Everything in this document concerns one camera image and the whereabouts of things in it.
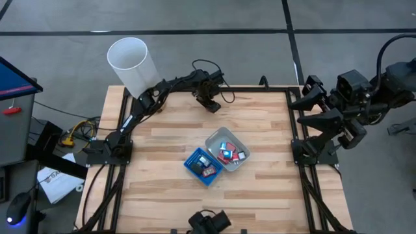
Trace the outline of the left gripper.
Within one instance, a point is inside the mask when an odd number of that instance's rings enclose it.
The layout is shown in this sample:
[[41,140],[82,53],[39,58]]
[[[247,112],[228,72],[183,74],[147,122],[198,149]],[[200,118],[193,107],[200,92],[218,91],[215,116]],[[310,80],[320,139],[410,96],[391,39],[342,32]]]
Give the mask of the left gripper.
[[205,100],[203,102],[204,107],[207,111],[211,113],[215,113],[221,108],[221,104],[213,101],[213,97],[218,95],[220,92],[220,87],[222,86],[223,81],[214,80],[214,79],[206,79],[201,81],[196,90],[195,90],[195,97],[197,100]]

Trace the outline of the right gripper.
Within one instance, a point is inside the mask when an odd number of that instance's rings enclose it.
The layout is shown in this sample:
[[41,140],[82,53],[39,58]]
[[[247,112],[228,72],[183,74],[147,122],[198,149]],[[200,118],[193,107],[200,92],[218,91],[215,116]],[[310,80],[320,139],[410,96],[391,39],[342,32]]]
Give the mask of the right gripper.
[[[360,122],[366,102],[369,100],[371,84],[357,70],[350,70],[337,77],[335,93],[339,98],[337,109],[320,114],[299,117],[297,122],[322,133],[338,135],[343,126],[343,136],[339,143],[346,150],[356,147],[367,134]],[[326,97],[327,91],[323,82],[316,75],[309,75],[302,89],[303,97],[289,105],[290,109],[311,111],[313,107]]]

